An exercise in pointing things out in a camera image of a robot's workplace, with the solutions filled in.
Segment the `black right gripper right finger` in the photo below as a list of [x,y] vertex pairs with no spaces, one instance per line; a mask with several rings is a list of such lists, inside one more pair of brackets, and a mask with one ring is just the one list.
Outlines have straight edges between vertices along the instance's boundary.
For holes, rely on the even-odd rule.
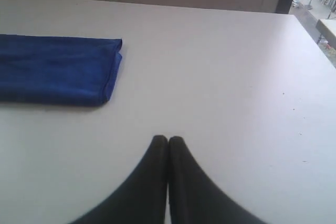
[[206,175],[182,137],[169,140],[171,223],[263,223]]

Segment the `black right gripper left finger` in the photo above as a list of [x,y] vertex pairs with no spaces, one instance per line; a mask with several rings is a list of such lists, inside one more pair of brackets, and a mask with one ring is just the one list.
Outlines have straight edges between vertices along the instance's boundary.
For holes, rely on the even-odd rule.
[[168,140],[156,135],[129,177],[73,223],[164,223],[167,174]]

